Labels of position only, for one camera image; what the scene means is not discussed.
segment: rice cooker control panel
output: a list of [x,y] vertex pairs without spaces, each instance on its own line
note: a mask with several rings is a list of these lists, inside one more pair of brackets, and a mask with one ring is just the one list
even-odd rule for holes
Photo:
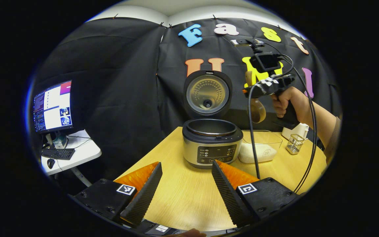
[[226,146],[199,146],[197,163],[212,164],[213,161],[230,162],[236,152],[237,144]]

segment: blue letter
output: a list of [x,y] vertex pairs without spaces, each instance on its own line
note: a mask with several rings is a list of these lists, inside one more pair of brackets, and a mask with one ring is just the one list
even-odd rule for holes
[[199,27],[201,27],[201,25],[194,24],[194,25],[186,28],[185,30],[179,32],[178,36],[183,36],[188,42],[187,46],[191,47],[203,39],[201,37],[197,37],[197,36],[201,36],[201,31],[199,29],[195,29],[195,28],[199,28]]

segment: computer monitor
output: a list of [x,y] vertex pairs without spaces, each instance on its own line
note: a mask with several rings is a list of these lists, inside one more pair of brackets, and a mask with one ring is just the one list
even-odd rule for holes
[[72,128],[71,81],[48,87],[34,97],[33,121],[36,132],[47,133]]

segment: keyboard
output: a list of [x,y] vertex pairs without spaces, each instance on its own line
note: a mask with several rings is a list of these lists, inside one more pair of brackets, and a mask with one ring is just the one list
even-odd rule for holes
[[74,154],[75,149],[42,149],[42,156],[58,160],[70,160]]

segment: sleeve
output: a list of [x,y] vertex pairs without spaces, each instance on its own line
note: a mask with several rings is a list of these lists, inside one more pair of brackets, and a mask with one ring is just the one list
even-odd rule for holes
[[334,153],[336,152],[340,134],[340,127],[341,120],[338,117],[336,117],[336,125],[334,127],[333,134],[331,135],[330,141],[328,142],[328,145],[324,150],[325,162],[327,164],[330,163],[331,159],[334,156]]

